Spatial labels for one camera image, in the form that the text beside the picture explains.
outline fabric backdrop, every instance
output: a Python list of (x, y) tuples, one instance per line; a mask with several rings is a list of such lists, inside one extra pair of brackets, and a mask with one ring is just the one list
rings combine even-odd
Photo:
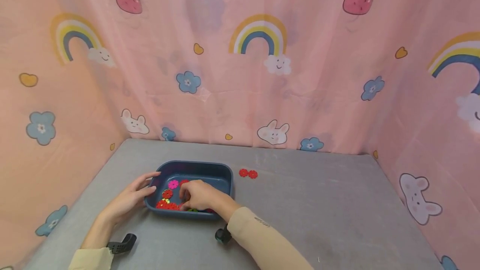
[(479, 1), (2, 0), (0, 267), (133, 137), (372, 154), (477, 269)]

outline gray table surface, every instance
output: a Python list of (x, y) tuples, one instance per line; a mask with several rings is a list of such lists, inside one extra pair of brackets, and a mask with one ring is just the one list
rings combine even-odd
[[(95, 216), (127, 184), (169, 160), (224, 163), (235, 198), (326, 270), (441, 270), (376, 161), (368, 156), (300, 150), (126, 140), (40, 246), (28, 270), (67, 269)], [(257, 179), (239, 176), (255, 169)], [(219, 244), (222, 222), (163, 218), (147, 210), (119, 227), (138, 240), (114, 270), (258, 269), (236, 242)]]

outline cloud print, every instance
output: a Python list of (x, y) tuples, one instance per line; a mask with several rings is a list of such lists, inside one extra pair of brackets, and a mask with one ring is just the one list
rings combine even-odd
[(290, 59), (285, 55), (269, 55), (263, 64), (267, 67), (268, 72), (272, 74), (288, 75), (292, 72)]
[(457, 116), (468, 122), (470, 129), (480, 133), (480, 96), (470, 93), (457, 98)]
[(99, 64), (107, 65), (108, 67), (115, 67), (115, 62), (106, 48), (100, 47), (98, 49), (91, 48), (88, 50), (88, 58), (96, 61)]

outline bunny face print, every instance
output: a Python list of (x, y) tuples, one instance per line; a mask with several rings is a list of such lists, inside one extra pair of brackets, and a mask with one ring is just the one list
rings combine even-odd
[(272, 120), (266, 127), (260, 127), (257, 135), (263, 141), (267, 141), (272, 145), (283, 144), (287, 141), (287, 131), (290, 126), (285, 123), (280, 128), (277, 128), (277, 121)]
[(128, 109), (121, 112), (121, 119), (127, 130), (132, 134), (146, 135), (150, 131), (145, 125), (145, 117), (140, 115), (138, 119), (132, 118), (132, 113)]
[(428, 202), (422, 191), (429, 186), (425, 177), (414, 177), (408, 173), (400, 176), (400, 187), (405, 195), (405, 203), (411, 216), (420, 224), (426, 225), (430, 216), (439, 215), (442, 207), (439, 204)]

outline right hand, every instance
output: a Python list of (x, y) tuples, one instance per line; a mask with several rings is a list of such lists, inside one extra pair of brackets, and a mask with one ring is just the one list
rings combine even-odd
[(225, 196), (211, 185), (201, 180), (186, 182), (180, 187), (180, 199), (184, 200), (180, 210), (213, 209), (215, 203)]

